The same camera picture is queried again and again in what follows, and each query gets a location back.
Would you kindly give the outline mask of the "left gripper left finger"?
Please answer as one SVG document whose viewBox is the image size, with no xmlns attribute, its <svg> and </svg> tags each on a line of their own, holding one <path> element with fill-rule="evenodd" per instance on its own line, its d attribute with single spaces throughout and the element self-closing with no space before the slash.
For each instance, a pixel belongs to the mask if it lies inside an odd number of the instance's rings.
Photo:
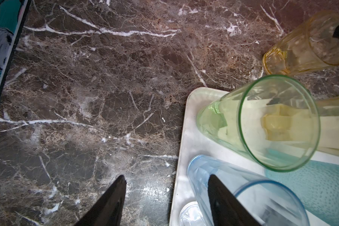
<svg viewBox="0 0 339 226">
<path fill-rule="evenodd" d="M 127 182 L 120 175 L 75 226 L 119 226 Z"/>
</svg>

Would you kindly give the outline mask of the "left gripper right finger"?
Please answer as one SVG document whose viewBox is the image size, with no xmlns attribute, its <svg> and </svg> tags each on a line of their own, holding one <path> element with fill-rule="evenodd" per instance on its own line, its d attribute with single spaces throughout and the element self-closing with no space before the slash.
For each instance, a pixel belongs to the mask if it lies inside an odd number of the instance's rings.
<svg viewBox="0 0 339 226">
<path fill-rule="evenodd" d="M 216 175 L 210 175 L 208 196 L 215 226 L 259 226 Z"/>
</svg>

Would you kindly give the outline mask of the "yellow glass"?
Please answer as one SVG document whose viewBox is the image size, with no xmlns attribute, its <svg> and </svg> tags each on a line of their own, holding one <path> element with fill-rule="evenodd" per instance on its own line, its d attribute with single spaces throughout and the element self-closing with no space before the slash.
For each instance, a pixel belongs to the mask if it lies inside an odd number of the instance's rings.
<svg viewBox="0 0 339 226">
<path fill-rule="evenodd" d="M 266 74 L 297 75 L 339 66 L 337 31 L 339 13 L 314 14 L 264 54 Z"/>
</svg>

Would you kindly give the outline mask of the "clear glass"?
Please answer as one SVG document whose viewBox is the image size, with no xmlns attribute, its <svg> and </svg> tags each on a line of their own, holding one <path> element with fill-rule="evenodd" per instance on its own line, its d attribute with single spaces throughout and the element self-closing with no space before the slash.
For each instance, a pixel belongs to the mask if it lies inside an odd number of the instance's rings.
<svg viewBox="0 0 339 226">
<path fill-rule="evenodd" d="M 180 226 L 206 226 L 196 201 L 186 204 L 179 215 Z"/>
</svg>

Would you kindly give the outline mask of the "grey blue glass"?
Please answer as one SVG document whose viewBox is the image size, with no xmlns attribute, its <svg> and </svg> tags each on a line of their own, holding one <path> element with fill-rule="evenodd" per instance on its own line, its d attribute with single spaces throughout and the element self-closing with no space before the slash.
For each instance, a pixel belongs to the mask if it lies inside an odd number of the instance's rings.
<svg viewBox="0 0 339 226">
<path fill-rule="evenodd" d="M 234 164 L 198 155 L 189 163 L 187 177 L 207 226 L 214 224 L 208 195 L 211 175 L 217 176 L 262 226 L 310 224 L 302 202 L 285 185 Z"/>
</svg>

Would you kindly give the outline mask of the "beige square tray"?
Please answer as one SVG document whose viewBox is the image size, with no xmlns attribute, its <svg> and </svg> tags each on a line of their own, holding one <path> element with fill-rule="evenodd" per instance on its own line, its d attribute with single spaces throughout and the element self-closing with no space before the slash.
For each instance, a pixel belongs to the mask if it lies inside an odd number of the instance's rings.
<svg viewBox="0 0 339 226">
<path fill-rule="evenodd" d="M 187 98 L 177 174 L 169 217 L 170 226 L 178 226 L 180 212 L 184 206 L 195 201 L 195 195 L 187 178 L 187 168 L 191 160 L 197 155 L 204 154 L 212 156 L 257 174 L 264 175 L 265 170 L 263 167 L 208 139 L 197 128 L 197 113 L 225 94 L 227 94 L 227 92 L 223 90 L 200 87 L 193 90 Z"/>
</svg>

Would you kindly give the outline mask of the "amber tall glass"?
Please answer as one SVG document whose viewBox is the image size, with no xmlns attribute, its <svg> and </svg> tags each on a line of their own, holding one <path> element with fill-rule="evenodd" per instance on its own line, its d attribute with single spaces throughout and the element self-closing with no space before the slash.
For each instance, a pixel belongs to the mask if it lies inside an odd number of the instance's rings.
<svg viewBox="0 0 339 226">
<path fill-rule="evenodd" d="M 316 101 L 321 133 L 317 150 L 339 156 L 339 96 Z"/>
</svg>

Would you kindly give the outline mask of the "frosted teal glass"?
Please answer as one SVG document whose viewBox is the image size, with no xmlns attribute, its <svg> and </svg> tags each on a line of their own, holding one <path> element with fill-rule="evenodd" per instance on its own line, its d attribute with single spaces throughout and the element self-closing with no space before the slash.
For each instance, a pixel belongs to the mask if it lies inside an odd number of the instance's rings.
<svg viewBox="0 0 339 226">
<path fill-rule="evenodd" d="M 339 157 L 316 153 L 303 167 L 286 173 L 265 170 L 265 176 L 290 188 L 312 214 L 313 226 L 339 226 Z"/>
</svg>

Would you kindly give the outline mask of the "light green ribbed glass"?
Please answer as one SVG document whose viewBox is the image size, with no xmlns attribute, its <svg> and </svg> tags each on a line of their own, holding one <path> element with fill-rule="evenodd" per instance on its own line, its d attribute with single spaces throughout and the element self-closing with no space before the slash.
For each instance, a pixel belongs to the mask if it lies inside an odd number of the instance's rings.
<svg viewBox="0 0 339 226">
<path fill-rule="evenodd" d="M 199 131 L 212 141 L 276 172 L 303 167 L 321 137 L 310 92 L 285 75 L 268 75 L 203 107 Z"/>
</svg>

